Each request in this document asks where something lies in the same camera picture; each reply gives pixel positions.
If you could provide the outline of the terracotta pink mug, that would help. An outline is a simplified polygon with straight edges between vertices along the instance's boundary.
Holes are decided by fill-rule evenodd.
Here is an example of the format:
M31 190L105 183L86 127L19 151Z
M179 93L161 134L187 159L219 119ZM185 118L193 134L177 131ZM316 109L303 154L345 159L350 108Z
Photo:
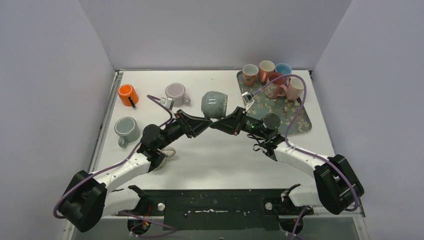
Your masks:
M259 68L253 64L247 64L242 68L243 83L247 87L252 87L258 78Z

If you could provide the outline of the light blue mug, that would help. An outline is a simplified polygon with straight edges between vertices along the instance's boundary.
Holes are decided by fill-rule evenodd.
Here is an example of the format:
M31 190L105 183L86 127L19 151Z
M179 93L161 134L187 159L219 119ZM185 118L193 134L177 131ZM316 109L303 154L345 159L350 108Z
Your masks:
M275 65L275 71L282 74L283 76L288 76L292 74L292 68L286 63L278 63Z

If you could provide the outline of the cream speckled mug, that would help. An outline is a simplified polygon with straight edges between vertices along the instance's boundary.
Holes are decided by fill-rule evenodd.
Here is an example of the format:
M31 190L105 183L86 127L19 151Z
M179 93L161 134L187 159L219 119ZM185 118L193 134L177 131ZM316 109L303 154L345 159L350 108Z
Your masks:
M165 158L162 160L160 165L155 169L155 171L161 170L168 161L168 158L172 158L176 154L176 149L173 147L165 147L161 150L163 154L165 154Z

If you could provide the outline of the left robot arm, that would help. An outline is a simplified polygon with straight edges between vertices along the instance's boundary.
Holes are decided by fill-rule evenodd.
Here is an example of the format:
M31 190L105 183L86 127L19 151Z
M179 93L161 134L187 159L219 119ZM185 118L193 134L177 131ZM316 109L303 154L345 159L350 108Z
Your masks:
M208 117L192 116L178 110L164 127L147 125L141 140L124 160L96 172L77 172L54 206L54 217L67 219L80 232L87 232L103 216L112 213L126 210L136 215L145 213L148 201L142 197L142 190L136 186L123 190L118 187L158 169L166 158L164 149L180 137L195 138L208 128L237 135L246 116L246 110L237 107L231 114L213 122Z

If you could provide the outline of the grey-blue glazed mug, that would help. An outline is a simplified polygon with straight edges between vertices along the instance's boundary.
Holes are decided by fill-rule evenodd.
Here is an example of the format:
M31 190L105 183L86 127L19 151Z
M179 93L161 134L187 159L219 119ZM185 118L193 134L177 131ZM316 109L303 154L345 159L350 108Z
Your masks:
M227 112L227 103L227 94L218 91L208 91L201 99L201 111L206 118L224 118Z

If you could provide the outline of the pink ghost pattern mug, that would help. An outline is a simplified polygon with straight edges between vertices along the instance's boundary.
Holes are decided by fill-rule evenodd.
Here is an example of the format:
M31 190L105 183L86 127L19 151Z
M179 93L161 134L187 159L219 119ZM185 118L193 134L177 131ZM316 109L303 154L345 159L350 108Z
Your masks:
M285 85L286 78L280 72L272 72L268 75L268 86L263 90L266 97L276 99L284 97L287 87Z

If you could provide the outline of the salmon pink mug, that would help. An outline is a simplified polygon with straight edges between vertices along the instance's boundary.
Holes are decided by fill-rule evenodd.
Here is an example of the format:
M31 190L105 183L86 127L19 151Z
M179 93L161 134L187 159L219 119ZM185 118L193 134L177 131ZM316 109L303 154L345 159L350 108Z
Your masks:
M275 71L276 65L270 60L263 60L259 63L258 78L264 85L267 83L268 77Z

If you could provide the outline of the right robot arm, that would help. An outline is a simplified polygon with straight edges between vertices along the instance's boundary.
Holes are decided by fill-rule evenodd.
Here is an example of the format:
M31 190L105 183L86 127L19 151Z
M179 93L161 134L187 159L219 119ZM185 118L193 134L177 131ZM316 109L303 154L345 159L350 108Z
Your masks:
M273 161L290 165L313 178L312 185L296 183L283 191L280 195L283 204L294 208L322 206L334 215L356 211L364 188L348 160L340 154L321 155L295 145L280 133L279 123L274 113L257 119L248 116L244 108L237 107L229 116L217 121L214 127L234 136L240 132L247 133L255 140L255 151L261 151Z

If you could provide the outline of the orange mug black handle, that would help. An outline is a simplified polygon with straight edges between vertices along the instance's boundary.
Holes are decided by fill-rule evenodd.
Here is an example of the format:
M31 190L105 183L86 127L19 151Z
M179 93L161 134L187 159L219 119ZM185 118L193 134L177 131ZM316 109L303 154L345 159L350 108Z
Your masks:
M121 85L118 89L118 96L125 106L132 107L133 109L136 108L139 96L131 84Z

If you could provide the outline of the light pink faceted mug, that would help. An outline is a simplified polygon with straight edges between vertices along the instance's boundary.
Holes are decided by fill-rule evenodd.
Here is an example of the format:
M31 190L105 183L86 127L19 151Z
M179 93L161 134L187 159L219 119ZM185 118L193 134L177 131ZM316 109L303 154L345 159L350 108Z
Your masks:
M291 77L288 84L286 98L290 101L297 100L303 93L305 87L302 80L298 77Z

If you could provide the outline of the mauve ribbed mug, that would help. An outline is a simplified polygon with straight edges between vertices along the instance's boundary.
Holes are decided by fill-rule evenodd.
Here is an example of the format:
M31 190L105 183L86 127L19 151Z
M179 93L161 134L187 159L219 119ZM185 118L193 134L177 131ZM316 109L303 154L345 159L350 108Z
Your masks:
M165 95L174 101L174 107L190 106L191 98L186 93L186 88L183 84L174 82L165 88Z

